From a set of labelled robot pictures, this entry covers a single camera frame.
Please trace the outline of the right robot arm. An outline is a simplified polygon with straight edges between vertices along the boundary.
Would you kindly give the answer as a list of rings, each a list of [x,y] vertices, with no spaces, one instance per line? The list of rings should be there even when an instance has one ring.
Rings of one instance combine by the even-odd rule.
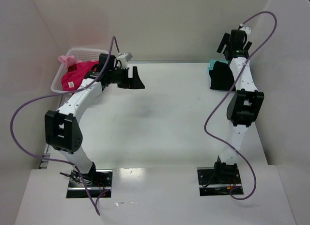
[[[251,28],[239,27],[224,34],[217,52],[224,54],[227,64],[214,64],[214,70],[220,76],[229,77],[225,89],[232,88],[234,92],[226,112],[230,122],[227,142],[234,148],[224,148],[215,163],[215,179],[222,184],[233,183],[237,179],[237,152],[248,128],[257,119],[264,100],[264,94],[255,86],[250,71],[248,50],[251,42],[247,41],[250,33]]]

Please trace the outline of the black t shirt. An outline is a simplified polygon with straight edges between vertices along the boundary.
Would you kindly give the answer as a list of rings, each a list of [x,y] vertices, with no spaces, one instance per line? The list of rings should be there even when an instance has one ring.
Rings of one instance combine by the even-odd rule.
[[[209,72],[211,90],[229,91],[234,83],[233,73],[226,62],[217,61],[214,70]]]

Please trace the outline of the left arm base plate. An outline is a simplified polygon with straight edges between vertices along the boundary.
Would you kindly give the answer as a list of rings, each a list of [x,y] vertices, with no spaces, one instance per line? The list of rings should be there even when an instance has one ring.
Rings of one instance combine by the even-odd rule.
[[[112,187],[112,170],[97,170],[99,178],[97,178],[93,183],[90,183],[87,179],[85,183],[87,185],[88,191],[92,198],[97,198],[102,192],[107,191],[102,195],[102,197],[111,197],[111,187]],[[63,174],[66,177],[69,177],[68,188],[66,193],[66,198],[87,198],[88,195],[85,191],[84,185],[80,176],[77,176],[74,171],[71,171],[71,174]]]

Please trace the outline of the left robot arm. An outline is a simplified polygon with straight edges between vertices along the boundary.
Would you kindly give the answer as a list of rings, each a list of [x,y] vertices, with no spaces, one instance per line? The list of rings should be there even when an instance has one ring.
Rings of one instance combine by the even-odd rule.
[[[45,114],[46,143],[60,151],[66,160],[73,163],[74,169],[70,179],[78,183],[94,186],[102,182],[103,174],[97,172],[92,162],[81,147],[83,135],[79,122],[91,105],[110,84],[116,84],[122,89],[143,89],[138,68],[132,67],[132,76],[128,75],[128,62],[132,59],[130,52],[117,57],[105,53],[100,54],[98,63],[84,74],[79,92],[73,93],[69,100],[56,111]]]

